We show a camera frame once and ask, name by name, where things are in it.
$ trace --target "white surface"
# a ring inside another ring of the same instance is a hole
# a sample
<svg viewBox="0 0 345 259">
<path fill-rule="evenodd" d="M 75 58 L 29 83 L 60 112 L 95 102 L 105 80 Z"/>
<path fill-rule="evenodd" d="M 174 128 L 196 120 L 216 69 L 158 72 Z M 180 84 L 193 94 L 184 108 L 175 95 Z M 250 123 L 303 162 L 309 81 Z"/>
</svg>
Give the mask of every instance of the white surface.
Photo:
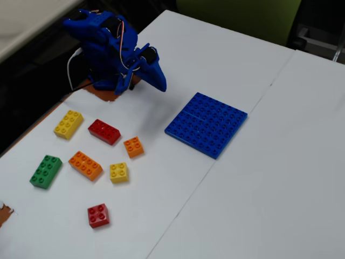
<svg viewBox="0 0 345 259">
<path fill-rule="evenodd" d="M 344 258 L 344 82 L 296 52 L 149 259 Z"/>
<path fill-rule="evenodd" d="M 143 81 L 113 103 L 78 91 L 0 159 L 0 197 L 18 214 L 1 228 L 0 258 L 146 258 L 215 162 L 164 129 L 197 91 L 249 112 L 293 53 L 172 12 L 139 39 L 139 46 L 150 42 L 159 51 L 166 93 Z M 53 129 L 69 108 L 85 121 L 64 141 Z M 96 118 L 120 130 L 114 147 L 90 136 Z M 145 155 L 130 160 L 123 142 L 136 135 Z M 104 168 L 96 182 L 67 163 L 78 150 Z M 45 154 L 64 163 L 48 191 L 29 183 Z M 113 185 L 108 167 L 123 161 L 129 183 Z M 86 209 L 100 203 L 111 224 L 94 230 Z"/>
<path fill-rule="evenodd" d="M 0 0 L 0 62 L 81 0 Z"/>
</svg>

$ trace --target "blue lego plate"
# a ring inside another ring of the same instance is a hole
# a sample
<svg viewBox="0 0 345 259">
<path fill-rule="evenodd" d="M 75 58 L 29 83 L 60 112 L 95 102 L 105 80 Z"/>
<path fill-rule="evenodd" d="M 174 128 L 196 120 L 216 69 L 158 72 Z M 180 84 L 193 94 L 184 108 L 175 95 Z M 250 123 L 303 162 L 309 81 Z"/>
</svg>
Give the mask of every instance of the blue lego plate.
<svg viewBox="0 0 345 259">
<path fill-rule="evenodd" d="M 247 116 L 234 107 L 196 93 L 165 133 L 216 159 Z"/>
</svg>

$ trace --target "wire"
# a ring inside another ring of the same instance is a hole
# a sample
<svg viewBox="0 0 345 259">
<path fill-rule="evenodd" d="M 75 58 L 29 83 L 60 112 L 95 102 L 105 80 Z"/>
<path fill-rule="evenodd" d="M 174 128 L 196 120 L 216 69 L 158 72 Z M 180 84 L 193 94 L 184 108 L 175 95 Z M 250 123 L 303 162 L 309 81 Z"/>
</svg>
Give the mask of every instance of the wire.
<svg viewBox="0 0 345 259">
<path fill-rule="evenodd" d="M 125 31 L 125 23 L 123 21 L 121 21 L 121 25 L 122 25 L 122 29 L 121 29 L 121 38 L 120 38 L 120 60 L 121 60 L 122 66 L 128 70 L 129 68 L 127 66 L 125 66 L 125 64 L 122 61 L 122 42 L 123 42 L 123 32 Z M 140 67 L 137 67 L 136 69 L 133 69 L 133 72 L 137 71 L 139 69 L 140 69 Z"/>
<path fill-rule="evenodd" d="M 122 41 L 123 41 L 123 32 L 125 31 L 125 23 L 123 21 L 121 21 L 121 24 L 122 24 L 122 29 L 121 29 L 121 38 L 120 38 L 120 60 L 121 60 L 121 63 L 122 63 L 122 66 L 125 67 L 125 69 L 128 70 L 128 67 L 126 67 L 122 61 Z"/>
<path fill-rule="evenodd" d="M 71 55 L 70 59 L 67 62 L 67 76 L 68 76 L 68 81 L 70 82 L 70 86 L 71 86 L 71 90 L 73 91 L 73 85 L 72 85 L 72 81 L 71 81 L 71 76 L 70 76 L 70 63 L 72 61 L 72 59 L 78 55 L 80 55 L 82 53 L 82 49 L 78 48 L 73 55 Z"/>
<path fill-rule="evenodd" d="M 96 82 L 88 83 L 88 84 L 86 84 L 86 85 L 83 85 L 83 86 L 81 86 L 81 87 L 78 87 L 78 88 L 72 90 L 72 92 L 75 92 L 75 91 L 77 91 L 77 90 L 83 89 L 83 88 L 85 88 L 86 86 L 89 86 L 89 85 L 97 84 L 97 83 L 99 83 L 99 82 L 101 82 L 101 81 L 103 81 L 103 80 L 106 80 L 106 79 L 101 79 L 101 80 L 98 80 L 98 81 L 96 81 Z"/>
</svg>

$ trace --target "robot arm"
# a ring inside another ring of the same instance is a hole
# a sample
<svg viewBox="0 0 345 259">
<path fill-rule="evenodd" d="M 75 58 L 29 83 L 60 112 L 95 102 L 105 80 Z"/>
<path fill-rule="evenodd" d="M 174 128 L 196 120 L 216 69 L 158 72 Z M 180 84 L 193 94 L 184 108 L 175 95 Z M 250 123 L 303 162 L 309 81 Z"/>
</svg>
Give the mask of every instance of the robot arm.
<svg viewBox="0 0 345 259">
<path fill-rule="evenodd" d="M 99 90 L 124 92 L 132 75 L 165 92 L 167 82 L 159 66 L 157 50 L 146 44 L 136 48 L 137 34 L 120 15 L 111 12 L 80 9 L 79 17 L 67 19 L 64 27 L 81 42 L 81 48 L 89 62 L 94 87 Z"/>
</svg>

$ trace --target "small orange brick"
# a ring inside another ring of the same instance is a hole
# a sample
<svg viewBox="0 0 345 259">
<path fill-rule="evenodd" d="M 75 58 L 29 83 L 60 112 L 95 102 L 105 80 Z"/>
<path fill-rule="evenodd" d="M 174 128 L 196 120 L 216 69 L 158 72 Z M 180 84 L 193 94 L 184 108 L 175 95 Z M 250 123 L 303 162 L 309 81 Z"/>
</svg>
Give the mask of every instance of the small orange brick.
<svg viewBox="0 0 345 259">
<path fill-rule="evenodd" d="M 97 162 L 80 151 L 78 151 L 68 162 L 75 170 L 91 181 L 95 180 L 103 171 L 102 167 Z"/>
<path fill-rule="evenodd" d="M 130 158 L 144 153 L 144 149 L 142 148 L 138 137 L 125 141 L 124 145 Z"/>
</svg>

